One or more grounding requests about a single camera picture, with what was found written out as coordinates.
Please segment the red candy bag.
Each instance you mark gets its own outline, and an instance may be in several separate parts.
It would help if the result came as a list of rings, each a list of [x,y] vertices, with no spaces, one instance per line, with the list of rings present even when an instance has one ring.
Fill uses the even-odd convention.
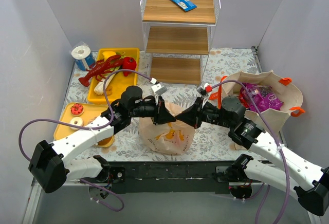
[[[247,101],[245,100],[245,98],[244,98],[243,90],[242,90],[242,89],[240,89],[239,100],[240,100],[240,102],[242,103],[242,105],[243,105],[246,109],[249,108],[248,102],[247,102]]]

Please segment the red frosted donut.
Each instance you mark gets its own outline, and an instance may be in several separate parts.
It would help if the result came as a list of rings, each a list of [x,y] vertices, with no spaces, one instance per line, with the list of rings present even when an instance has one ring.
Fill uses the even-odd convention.
[[[70,107],[70,112],[73,116],[80,116],[84,113],[84,106],[80,103],[75,103]]]

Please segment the blue snack packet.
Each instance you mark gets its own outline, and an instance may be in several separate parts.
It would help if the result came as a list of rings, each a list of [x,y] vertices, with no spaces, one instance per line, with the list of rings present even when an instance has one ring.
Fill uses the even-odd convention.
[[[179,6],[184,12],[189,12],[197,8],[197,6],[190,0],[170,0]]]

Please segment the white leek stalk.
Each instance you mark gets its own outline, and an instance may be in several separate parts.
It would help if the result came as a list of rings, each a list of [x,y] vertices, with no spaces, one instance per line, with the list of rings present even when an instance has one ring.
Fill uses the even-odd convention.
[[[116,74],[113,74],[109,77],[109,79],[106,81],[105,83],[105,88],[107,88],[110,84],[110,82],[112,81],[112,79],[115,77]],[[104,80],[100,81],[96,87],[94,88],[94,93],[97,95],[102,95],[104,94],[104,90],[103,90],[103,86],[104,86]]]

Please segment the red toy lobster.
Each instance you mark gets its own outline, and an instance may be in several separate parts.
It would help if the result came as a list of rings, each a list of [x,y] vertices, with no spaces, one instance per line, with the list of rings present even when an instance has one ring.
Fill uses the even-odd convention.
[[[105,74],[112,73],[115,71],[116,67],[120,67],[123,64],[123,58],[120,54],[113,55],[106,60],[99,60],[96,62],[95,66],[88,71],[87,75],[79,78],[79,82],[85,86],[89,87],[89,80],[93,77],[98,81],[105,78]]]

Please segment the banana print plastic bag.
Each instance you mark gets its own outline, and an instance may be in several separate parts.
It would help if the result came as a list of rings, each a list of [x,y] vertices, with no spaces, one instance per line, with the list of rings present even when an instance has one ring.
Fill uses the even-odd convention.
[[[182,121],[154,125],[151,118],[139,119],[141,140],[151,150],[182,155],[193,143],[195,129]]]

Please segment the blue wrapped paper roll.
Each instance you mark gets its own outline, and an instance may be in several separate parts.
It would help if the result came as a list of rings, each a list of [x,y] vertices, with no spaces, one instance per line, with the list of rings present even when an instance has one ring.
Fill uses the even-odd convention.
[[[95,60],[89,46],[84,42],[79,42],[70,51],[77,67],[82,71],[88,71],[95,65]]]

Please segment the purple snack bag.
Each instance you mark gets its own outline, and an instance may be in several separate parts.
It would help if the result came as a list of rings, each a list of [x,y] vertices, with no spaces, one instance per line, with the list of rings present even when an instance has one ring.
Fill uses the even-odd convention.
[[[249,110],[256,112],[256,108],[260,111],[268,109],[280,110],[283,102],[277,97],[270,86],[257,85],[251,83],[243,83],[246,90],[243,90],[245,100],[248,102]]]

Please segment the floral table mat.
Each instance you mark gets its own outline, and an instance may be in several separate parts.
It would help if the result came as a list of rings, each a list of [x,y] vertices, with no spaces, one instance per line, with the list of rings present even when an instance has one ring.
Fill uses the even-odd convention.
[[[138,71],[151,76],[153,57],[166,57],[162,54],[148,54],[140,51]],[[252,49],[214,49],[209,57],[202,56],[201,69],[203,81],[216,84],[222,76],[244,71],[259,73],[260,67],[255,60]],[[78,77],[86,72],[81,71],[75,64],[68,84],[65,104],[69,102],[87,103],[88,88],[78,83]],[[138,76],[137,85],[143,89],[143,96],[151,94],[150,83],[147,79]],[[163,95],[166,101],[175,103],[184,109],[191,106],[198,96],[196,85],[168,84],[168,91]],[[143,143],[139,134],[139,119],[134,118],[130,126],[119,132],[114,137],[110,147],[93,146],[80,154],[77,159],[87,158],[92,155],[101,155],[108,161],[219,161],[235,160],[241,153],[251,155],[254,159],[265,160],[261,156],[244,151],[234,150],[233,142],[228,137],[228,129],[203,122],[195,130],[194,140],[189,150],[183,155],[166,155],[151,150]]]

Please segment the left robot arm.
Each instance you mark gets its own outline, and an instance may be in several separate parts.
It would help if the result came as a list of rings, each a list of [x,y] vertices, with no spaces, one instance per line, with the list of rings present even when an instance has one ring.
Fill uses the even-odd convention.
[[[46,193],[59,189],[65,182],[81,178],[93,178],[106,182],[111,166],[101,156],[77,160],[76,157],[89,147],[110,138],[130,125],[131,119],[151,118],[155,125],[175,121],[166,109],[162,94],[166,87],[158,83],[151,87],[152,95],[142,97],[142,89],[129,86],[120,99],[113,101],[111,107],[102,112],[93,122],[73,134],[47,143],[37,144],[29,165],[29,171]]]

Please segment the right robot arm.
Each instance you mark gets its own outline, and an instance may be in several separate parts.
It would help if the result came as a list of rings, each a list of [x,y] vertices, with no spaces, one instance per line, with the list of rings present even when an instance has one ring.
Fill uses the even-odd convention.
[[[275,142],[269,132],[245,118],[245,110],[236,97],[225,97],[221,108],[197,98],[176,119],[193,128],[200,127],[202,122],[228,128],[233,142],[274,164],[274,167],[266,166],[242,155],[239,159],[243,176],[288,190],[307,211],[323,216],[328,209],[328,168],[315,165]]]

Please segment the red bell pepper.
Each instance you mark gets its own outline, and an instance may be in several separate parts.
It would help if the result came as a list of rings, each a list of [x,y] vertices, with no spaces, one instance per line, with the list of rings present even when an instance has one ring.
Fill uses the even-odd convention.
[[[132,57],[125,57],[123,59],[122,69],[135,70],[137,63]]]

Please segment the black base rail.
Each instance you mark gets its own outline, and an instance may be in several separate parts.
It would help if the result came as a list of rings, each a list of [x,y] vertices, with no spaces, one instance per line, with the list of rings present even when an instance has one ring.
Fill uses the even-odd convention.
[[[218,180],[220,169],[233,161],[111,162],[111,190],[125,193],[212,192],[229,193],[229,183]]]

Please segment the yellow vegetable bin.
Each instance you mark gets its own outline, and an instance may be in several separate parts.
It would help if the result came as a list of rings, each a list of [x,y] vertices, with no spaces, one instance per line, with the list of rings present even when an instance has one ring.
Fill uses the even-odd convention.
[[[101,48],[98,51],[96,61],[102,60],[103,53],[107,51],[118,52],[120,54],[125,52],[125,57],[133,57],[137,63],[136,70],[138,70],[139,64],[139,49],[138,48]],[[119,72],[114,75],[113,79],[109,83],[109,87],[112,87],[112,94],[108,96],[110,102],[115,101],[121,97],[121,94],[126,90],[127,87],[137,84],[138,75],[135,73],[129,74],[127,77],[124,76],[123,72]],[[87,100],[94,104],[106,104],[104,95],[97,95],[94,92],[95,87],[99,82],[93,77],[90,80],[89,92]]]

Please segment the beige canvas tote bag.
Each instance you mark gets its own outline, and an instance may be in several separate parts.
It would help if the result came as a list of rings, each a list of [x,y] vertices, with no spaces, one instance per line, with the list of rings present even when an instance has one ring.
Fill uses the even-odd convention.
[[[303,94],[291,78],[283,78],[273,71],[258,74],[243,71],[224,76],[218,90],[210,95],[210,100],[217,100],[218,107],[227,96],[235,96],[246,108],[246,118],[262,126],[267,132],[272,129],[275,135],[289,117],[299,117],[305,113],[302,108]]]

